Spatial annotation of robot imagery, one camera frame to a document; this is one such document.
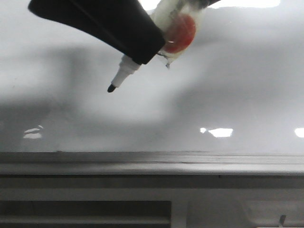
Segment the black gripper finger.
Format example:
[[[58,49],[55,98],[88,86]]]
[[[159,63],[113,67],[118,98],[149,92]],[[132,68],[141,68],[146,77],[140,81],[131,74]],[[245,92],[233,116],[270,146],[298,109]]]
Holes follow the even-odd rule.
[[[201,6],[211,6],[219,1],[220,0],[199,0]]]
[[[139,65],[165,45],[161,30],[137,0],[32,0],[28,9],[96,37]]]

